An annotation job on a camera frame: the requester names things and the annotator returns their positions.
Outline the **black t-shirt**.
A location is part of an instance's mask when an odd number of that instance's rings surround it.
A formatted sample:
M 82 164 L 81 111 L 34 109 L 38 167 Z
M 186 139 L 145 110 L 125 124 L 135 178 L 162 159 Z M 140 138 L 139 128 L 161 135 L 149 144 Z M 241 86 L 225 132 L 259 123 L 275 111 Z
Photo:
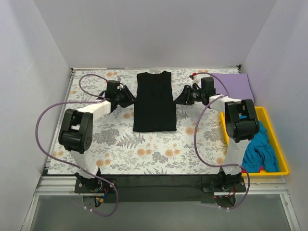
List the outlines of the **black t-shirt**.
M 137 83 L 133 131 L 176 131 L 176 105 L 172 94 L 171 73 L 139 73 Z

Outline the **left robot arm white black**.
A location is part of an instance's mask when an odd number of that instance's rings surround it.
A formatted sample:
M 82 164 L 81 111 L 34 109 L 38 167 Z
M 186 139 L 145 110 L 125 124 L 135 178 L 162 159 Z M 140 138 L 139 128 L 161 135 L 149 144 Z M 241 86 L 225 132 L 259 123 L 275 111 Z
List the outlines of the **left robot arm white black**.
M 65 111 L 58 142 L 73 157 L 79 167 L 75 176 L 88 191 L 95 193 L 103 187 L 102 180 L 97 177 L 100 175 L 99 168 L 89 153 L 94 122 L 112 113 L 118 106 L 126 108 L 135 101 L 136 98 L 127 86 L 117 80 L 110 80 L 107 82 L 106 91 L 100 94 L 95 102 L 76 110 Z

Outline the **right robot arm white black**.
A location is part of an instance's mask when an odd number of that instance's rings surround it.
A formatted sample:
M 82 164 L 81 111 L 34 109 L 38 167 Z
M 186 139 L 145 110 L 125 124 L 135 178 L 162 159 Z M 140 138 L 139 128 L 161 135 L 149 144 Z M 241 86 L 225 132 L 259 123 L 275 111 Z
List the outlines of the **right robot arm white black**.
M 193 105 L 195 102 L 201 102 L 206 109 L 211 108 L 224 113 L 225 130 L 229 137 L 225 161 L 217 166 L 218 174 L 206 181 L 205 188 L 210 191 L 229 191 L 235 190 L 243 182 L 242 161 L 250 141 L 259 132 L 259 122 L 251 99 L 233 99 L 229 97 L 228 92 L 216 93 L 214 81 L 218 79 L 217 76 L 206 73 L 200 86 L 197 83 L 184 86 L 175 104 Z

